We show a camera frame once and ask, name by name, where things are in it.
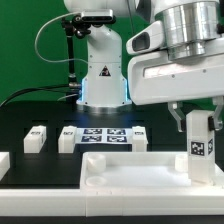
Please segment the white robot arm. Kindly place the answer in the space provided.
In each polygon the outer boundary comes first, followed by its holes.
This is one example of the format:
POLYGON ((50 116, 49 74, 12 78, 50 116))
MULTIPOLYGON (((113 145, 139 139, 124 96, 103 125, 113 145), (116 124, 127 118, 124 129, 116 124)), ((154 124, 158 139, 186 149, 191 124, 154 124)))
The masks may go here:
POLYGON ((224 108, 224 29, 221 0, 64 0, 73 14, 78 38, 86 38, 88 73, 82 107, 99 110, 123 104, 167 103, 186 129, 179 103, 211 98, 216 106, 207 118, 220 130, 224 108), (109 30, 118 17, 137 15, 148 22, 126 42, 132 56, 128 79, 121 76, 121 38, 109 30))

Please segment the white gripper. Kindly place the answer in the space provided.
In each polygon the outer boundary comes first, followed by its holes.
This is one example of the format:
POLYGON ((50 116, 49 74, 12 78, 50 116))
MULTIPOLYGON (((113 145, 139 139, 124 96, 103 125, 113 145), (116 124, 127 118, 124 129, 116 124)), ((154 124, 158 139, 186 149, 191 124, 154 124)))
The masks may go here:
POLYGON ((209 128, 223 128, 224 47, 207 48, 204 56, 171 62, 165 51, 134 57, 128 65, 128 84, 132 101, 137 105, 168 103, 179 132, 186 131, 181 102, 212 98, 215 111, 209 117, 209 128))

